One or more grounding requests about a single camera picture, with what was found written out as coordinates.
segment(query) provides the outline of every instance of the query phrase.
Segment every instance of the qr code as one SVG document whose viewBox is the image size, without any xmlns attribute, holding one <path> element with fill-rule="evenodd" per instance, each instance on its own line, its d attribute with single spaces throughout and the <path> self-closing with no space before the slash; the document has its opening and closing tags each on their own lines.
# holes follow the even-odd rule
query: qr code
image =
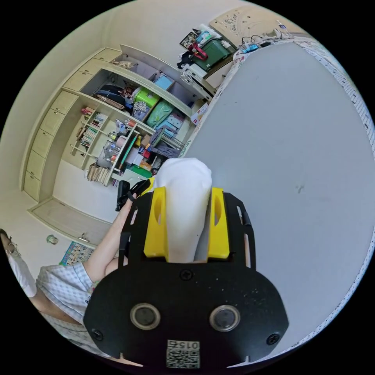
<svg viewBox="0 0 375 375">
<path fill-rule="evenodd" d="M 169 368 L 199 368 L 199 343 L 168 340 L 166 365 Z"/>
</svg>

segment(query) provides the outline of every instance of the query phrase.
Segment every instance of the teal bag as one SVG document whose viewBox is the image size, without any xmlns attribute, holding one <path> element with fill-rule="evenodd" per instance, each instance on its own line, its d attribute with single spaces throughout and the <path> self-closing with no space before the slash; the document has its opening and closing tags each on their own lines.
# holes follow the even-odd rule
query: teal bag
<svg viewBox="0 0 375 375">
<path fill-rule="evenodd" d="M 155 106 L 155 108 L 150 113 L 146 122 L 147 125 L 152 128 L 158 126 L 171 114 L 173 110 L 173 105 L 166 102 L 165 100 L 162 100 Z"/>
</svg>

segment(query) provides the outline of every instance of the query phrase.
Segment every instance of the cabinet drawer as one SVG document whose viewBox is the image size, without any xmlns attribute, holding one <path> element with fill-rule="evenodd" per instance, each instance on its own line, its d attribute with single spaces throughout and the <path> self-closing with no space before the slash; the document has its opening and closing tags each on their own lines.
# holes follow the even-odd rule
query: cabinet drawer
<svg viewBox="0 0 375 375">
<path fill-rule="evenodd" d="M 39 200 L 39 187 L 40 181 L 36 177 L 32 176 L 29 172 L 26 172 L 23 189 L 28 195 L 30 195 L 31 198 L 35 199 L 36 201 Z"/>
<path fill-rule="evenodd" d="M 64 87 L 74 91 L 80 91 L 92 77 L 94 77 L 92 74 L 86 73 L 85 71 L 77 71 L 65 82 Z"/>
<path fill-rule="evenodd" d="M 124 174 L 121 177 L 122 180 L 128 181 L 130 183 L 130 187 L 132 188 L 137 182 L 147 180 L 146 177 L 139 175 L 129 169 L 126 169 Z"/>
<path fill-rule="evenodd" d="M 31 150 L 26 170 L 38 180 L 42 177 L 45 158 L 41 157 L 35 151 Z"/>
<path fill-rule="evenodd" d="M 51 109 L 62 114 L 67 114 L 70 107 L 78 99 L 78 95 L 68 93 L 66 91 L 61 91 L 59 96 L 56 98 L 54 103 L 51 105 Z"/>
<path fill-rule="evenodd" d="M 39 129 L 31 149 L 45 158 L 47 156 L 48 150 L 50 149 L 52 140 L 53 137 L 50 134 L 42 129 Z"/>
<path fill-rule="evenodd" d="M 110 63 L 116 57 L 122 55 L 122 52 L 106 48 L 94 56 L 95 59 L 104 60 Z"/>
<path fill-rule="evenodd" d="M 104 68 L 105 62 L 98 59 L 91 59 L 87 63 L 83 64 L 79 71 L 95 75 L 100 69 Z"/>
<path fill-rule="evenodd" d="M 40 129 L 54 136 L 63 119 L 64 115 L 62 113 L 50 109 L 40 124 Z"/>
</svg>

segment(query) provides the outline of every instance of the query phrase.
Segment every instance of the yellow plastic part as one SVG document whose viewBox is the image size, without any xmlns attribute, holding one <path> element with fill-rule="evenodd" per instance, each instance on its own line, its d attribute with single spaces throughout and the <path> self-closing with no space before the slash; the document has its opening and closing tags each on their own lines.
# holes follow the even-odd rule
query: yellow plastic part
<svg viewBox="0 0 375 375">
<path fill-rule="evenodd" d="M 150 180 L 150 187 L 147 188 L 140 196 L 142 196 L 143 194 L 148 193 L 154 187 L 155 177 L 150 177 L 149 180 Z"/>
<path fill-rule="evenodd" d="M 229 237 L 227 215 L 224 205 L 224 191 L 217 187 L 211 192 L 211 219 L 207 258 L 227 259 L 229 256 Z"/>
<path fill-rule="evenodd" d="M 164 257 L 168 261 L 165 186 L 154 190 L 143 252 L 148 258 Z"/>
</svg>

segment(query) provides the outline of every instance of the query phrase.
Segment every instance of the blue box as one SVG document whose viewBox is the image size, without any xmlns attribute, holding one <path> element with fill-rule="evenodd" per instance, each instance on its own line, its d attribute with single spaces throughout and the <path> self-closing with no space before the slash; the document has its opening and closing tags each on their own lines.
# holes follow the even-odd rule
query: blue box
<svg viewBox="0 0 375 375">
<path fill-rule="evenodd" d="M 159 86 L 164 90 L 168 90 L 171 87 L 173 81 L 169 79 L 165 74 L 162 74 L 154 83 L 156 86 Z"/>
</svg>

